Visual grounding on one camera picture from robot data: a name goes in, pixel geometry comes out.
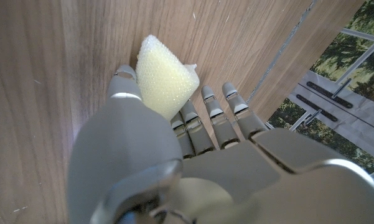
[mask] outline wooden panel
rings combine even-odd
[[[0,223],[65,223],[73,141],[58,1],[0,1]]]
[[[105,102],[106,86],[119,64],[135,66],[149,34],[181,62],[196,63],[200,87],[210,85],[227,110],[223,83],[232,82],[241,93],[251,91],[310,3],[63,1],[74,132]],[[200,91],[192,99],[213,137]]]
[[[263,121],[288,97],[364,2],[317,2],[250,102]]]
[[[145,36],[158,36],[183,63],[196,63],[201,86],[210,85],[226,109],[222,84],[231,81],[247,98],[310,3],[0,1],[0,223],[67,222],[74,137],[105,103],[117,67],[135,66]],[[354,7],[335,11],[344,4],[329,10],[350,17]],[[325,21],[323,27],[342,27]],[[305,45],[316,43],[304,35],[311,41],[300,40]],[[332,38],[323,36],[324,46],[310,54],[319,55]],[[199,93],[193,100],[208,124]]]

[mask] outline foam piece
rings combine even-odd
[[[144,104],[170,121],[199,86],[196,65],[182,65],[155,36],[143,41],[136,67]]]

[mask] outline gray plastic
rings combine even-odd
[[[225,149],[230,143],[239,142],[236,132],[221,109],[212,89],[204,86],[201,94],[220,149]]]
[[[188,135],[187,128],[184,125],[181,114],[177,113],[170,121],[170,124],[179,140],[182,156],[184,159],[196,156],[191,139]]]
[[[370,183],[361,168],[357,171],[357,165],[346,166],[351,162],[330,149],[313,153],[311,147],[322,150],[324,146],[318,148],[315,141],[288,130],[262,132],[254,139],[254,144],[243,141],[184,161],[180,183],[199,190],[180,185],[167,206],[198,224],[374,223],[374,181]],[[268,154],[275,151],[282,152],[276,160]],[[302,156],[313,157],[304,165],[310,169],[290,172],[294,166],[289,164]],[[279,163],[292,158],[294,163]],[[213,183],[202,185],[203,180]]]
[[[120,217],[125,218],[124,214],[129,211],[138,210],[136,205],[148,211],[160,206],[168,201],[171,190],[181,177],[181,170],[182,162],[177,159],[122,179],[101,199],[90,224],[113,224]]]
[[[213,125],[214,134],[220,149],[225,149],[230,143],[239,142],[235,130],[229,120]]]
[[[203,100],[206,100],[211,96],[214,96],[213,90],[207,85],[202,87],[200,94],[202,95]]]
[[[249,139],[250,136],[260,131],[267,130],[265,124],[249,108],[235,115],[235,119],[245,139]]]
[[[120,67],[115,72],[115,75],[117,75],[121,72],[130,74],[132,76],[132,78],[134,79],[134,81],[137,81],[136,72],[134,71],[134,69],[132,67],[130,67],[130,65],[120,65]]]
[[[230,96],[232,93],[236,92],[237,90],[235,89],[235,87],[230,83],[230,82],[226,82],[223,84],[223,87],[222,87],[222,90],[223,90],[223,95],[225,98],[227,98],[228,96]]]
[[[198,112],[195,110],[194,105],[192,104],[191,100],[188,100],[185,105],[180,110],[182,119],[184,122],[188,123],[192,121],[194,118],[198,117]]]
[[[184,161],[182,177],[198,177],[216,182],[239,203],[252,192],[276,183],[281,176],[252,142],[243,141],[229,149],[205,153]]]
[[[108,96],[139,94],[135,87],[132,80],[114,76]],[[67,194],[70,222],[88,223],[115,183],[173,160],[181,161],[182,151],[161,115],[137,98],[109,98],[81,128],[73,146]]]
[[[188,129],[188,134],[191,138],[192,144],[194,145],[195,153],[197,155],[201,155],[205,152],[216,150],[209,134],[205,129],[205,126],[203,126],[200,118],[197,119],[198,121],[196,122],[200,123],[200,125],[198,125],[196,128]]]
[[[197,111],[191,100],[186,102],[180,112],[185,121],[185,126],[187,127],[192,144],[194,145],[196,155],[215,150],[215,146],[213,145],[205,126],[198,117]]]
[[[110,81],[107,96],[111,98],[117,93],[127,93],[142,99],[141,91],[134,80],[114,75]]]
[[[330,159],[347,160],[323,144],[283,128],[257,134],[251,140],[296,173],[314,169]]]

